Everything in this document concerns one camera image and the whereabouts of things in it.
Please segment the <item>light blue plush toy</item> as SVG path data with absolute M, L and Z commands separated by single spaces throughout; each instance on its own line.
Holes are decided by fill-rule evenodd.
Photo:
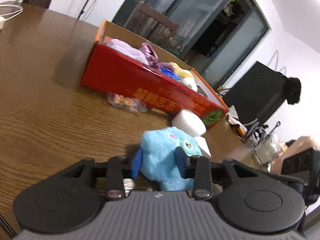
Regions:
M 143 133 L 141 173 L 150 181 L 159 183 L 162 191 L 185 191 L 193 187 L 193 179 L 181 177 L 175 163 L 175 150 L 181 147 L 188 155 L 201 156 L 197 141 L 176 127 L 150 130 Z

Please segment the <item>white foam roll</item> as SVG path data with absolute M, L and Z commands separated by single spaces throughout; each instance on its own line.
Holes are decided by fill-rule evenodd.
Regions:
M 172 126 L 184 131 L 192 137 L 201 137 L 207 129 L 203 121 L 193 112 L 182 109 L 173 119 Z

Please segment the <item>small white box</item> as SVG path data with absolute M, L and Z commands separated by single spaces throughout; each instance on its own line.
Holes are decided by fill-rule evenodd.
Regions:
M 208 144 L 207 144 L 207 141 L 204 137 L 194 137 L 194 139 L 196 140 L 200 150 L 201 150 L 201 153 L 204 157 L 210 159 L 212 156 L 211 156 L 211 153 L 210 153 L 210 150 L 208 148 Z

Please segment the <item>glass jar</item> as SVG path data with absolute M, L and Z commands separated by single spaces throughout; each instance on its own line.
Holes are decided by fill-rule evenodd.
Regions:
M 251 139 L 254 145 L 253 157 L 260 165 L 273 163 L 286 150 L 286 145 L 278 140 L 277 134 L 269 134 L 264 139 Z

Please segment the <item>orange white paper item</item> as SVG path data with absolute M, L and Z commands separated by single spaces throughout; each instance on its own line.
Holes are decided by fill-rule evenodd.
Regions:
M 238 118 L 227 114 L 226 115 L 227 122 L 233 131 L 233 133 L 242 141 L 246 142 L 246 134 L 248 129 L 239 121 Z

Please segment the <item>black paper bag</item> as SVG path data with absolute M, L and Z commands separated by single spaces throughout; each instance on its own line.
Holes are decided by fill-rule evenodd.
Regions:
M 256 62 L 223 96 L 228 107 L 234 106 L 243 125 L 264 124 L 286 100 L 289 79 Z

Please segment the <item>clear plastic snack packet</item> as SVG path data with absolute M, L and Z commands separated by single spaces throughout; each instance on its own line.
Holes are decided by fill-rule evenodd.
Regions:
M 145 103 L 139 99 L 128 98 L 114 93 L 109 93 L 107 95 L 107 99 L 109 104 L 111 104 L 113 107 L 121 108 L 133 113 L 145 113 L 148 110 Z

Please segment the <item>yellow white plush toy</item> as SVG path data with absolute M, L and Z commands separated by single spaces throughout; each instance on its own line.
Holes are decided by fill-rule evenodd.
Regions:
M 174 68 L 174 73 L 181 79 L 182 83 L 193 91 L 197 92 L 198 87 L 195 78 L 191 71 L 181 68 L 178 64 L 170 62 L 170 65 Z

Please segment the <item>blue tissue pack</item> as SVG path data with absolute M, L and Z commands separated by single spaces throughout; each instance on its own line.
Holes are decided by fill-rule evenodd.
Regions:
M 181 79 L 177 74 L 175 74 L 174 72 L 168 70 L 167 68 L 161 67 L 161 68 L 160 68 L 160 71 L 161 71 L 164 75 L 172 78 L 173 80 L 176 80 L 176 81 L 178 81 L 178 82 L 182 82 L 182 79 Z

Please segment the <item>red orange cardboard box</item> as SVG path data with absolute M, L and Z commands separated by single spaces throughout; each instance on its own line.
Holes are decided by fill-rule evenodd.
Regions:
M 146 42 L 146 39 L 125 28 L 103 21 L 81 77 L 82 86 L 104 94 L 115 93 L 137 98 L 148 108 L 172 115 L 188 109 L 202 119 L 207 128 L 214 127 L 229 111 L 224 101 L 195 69 L 166 50 L 157 45 L 152 46 L 161 62 L 174 62 L 190 71 L 203 94 L 104 44 L 112 38 L 134 48 Z

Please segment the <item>purple satin scrunchie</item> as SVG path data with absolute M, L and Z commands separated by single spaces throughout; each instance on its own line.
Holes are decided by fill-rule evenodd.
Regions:
M 139 50 L 145 55 L 149 66 L 161 71 L 162 69 L 166 69 L 169 72 L 173 73 L 175 71 L 175 68 L 172 64 L 167 62 L 160 62 L 158 55 L 154 51 L 153 47 L 147 43 L 143 42 L 139 48 Z

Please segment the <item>lilac fluffy headband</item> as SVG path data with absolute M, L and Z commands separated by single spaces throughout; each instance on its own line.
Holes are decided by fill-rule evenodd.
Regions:
M 145 54 L 139 49 L 133 48 L 132 46 L 130 46 L 128 43 L 124 41 L 113 38 L 110 41 L 108 41 L 106 45 L 114 50 L 121 52 L 126 56 L 131 57 L 132 59 L 135 59 L 149 66 L 149 62 Z

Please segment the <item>dark framed sliding glass door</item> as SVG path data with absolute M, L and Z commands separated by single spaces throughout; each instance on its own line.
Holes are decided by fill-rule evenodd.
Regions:
M 113 22 L 124 27 L 141 0 L 125 0 Z M 165 48 L 194 68 L 213 88 L 221 86 L 268 31 L 253 0 L 145 0 L 179 25 Z

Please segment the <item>right dark wooden chair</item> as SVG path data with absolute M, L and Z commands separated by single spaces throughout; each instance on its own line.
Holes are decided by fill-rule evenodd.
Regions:
M 179 25 L 141 0 L 131 12 L 124 28 L 165 49 L 170 46 Z

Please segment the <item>studio light on stand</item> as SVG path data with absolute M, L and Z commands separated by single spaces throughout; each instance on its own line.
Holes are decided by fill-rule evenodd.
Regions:
M 98 0 L 86 0 L 82 9 L 78 14 L 78 20 L 85 21 L 88 19 L 89 15 L 92 13 Z

